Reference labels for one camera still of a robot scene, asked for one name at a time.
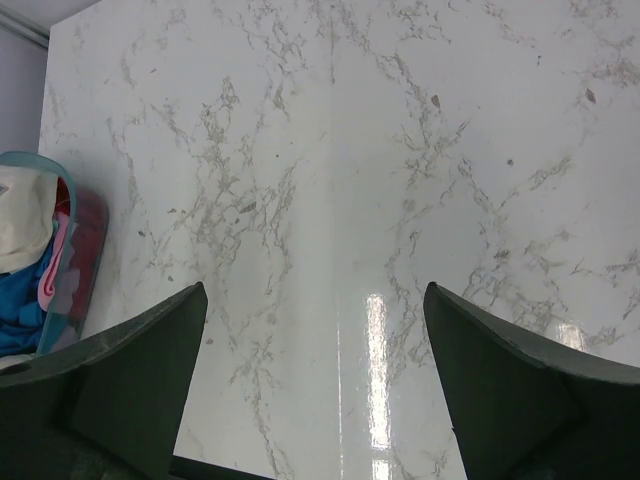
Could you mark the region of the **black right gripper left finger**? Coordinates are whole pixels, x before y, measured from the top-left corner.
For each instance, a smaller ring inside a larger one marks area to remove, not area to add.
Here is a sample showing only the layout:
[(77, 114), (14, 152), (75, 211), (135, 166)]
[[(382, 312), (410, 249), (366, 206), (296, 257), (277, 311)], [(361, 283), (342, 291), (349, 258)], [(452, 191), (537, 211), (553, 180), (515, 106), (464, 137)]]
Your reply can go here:
[(165, 479), (207, 313), (195, 283), (1, 372), (4, 479)]

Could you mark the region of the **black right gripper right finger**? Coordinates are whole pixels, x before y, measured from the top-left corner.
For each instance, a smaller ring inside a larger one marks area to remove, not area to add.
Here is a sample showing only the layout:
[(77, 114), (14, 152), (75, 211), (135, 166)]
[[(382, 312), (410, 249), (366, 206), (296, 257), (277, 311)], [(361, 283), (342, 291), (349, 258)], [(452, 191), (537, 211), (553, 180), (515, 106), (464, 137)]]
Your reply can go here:
[(432, 282), (426, 328), (469, 479), (636, 479), (639, 370)]

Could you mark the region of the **cream white t-shirt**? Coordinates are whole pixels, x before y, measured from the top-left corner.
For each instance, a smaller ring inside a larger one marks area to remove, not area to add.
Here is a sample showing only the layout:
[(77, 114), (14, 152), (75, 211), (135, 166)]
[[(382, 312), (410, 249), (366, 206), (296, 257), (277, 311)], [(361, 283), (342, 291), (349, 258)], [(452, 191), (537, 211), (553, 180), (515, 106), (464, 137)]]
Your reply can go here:
[(1, 166), (1, 273), (36, 263), (53, 235), (58, 176)]

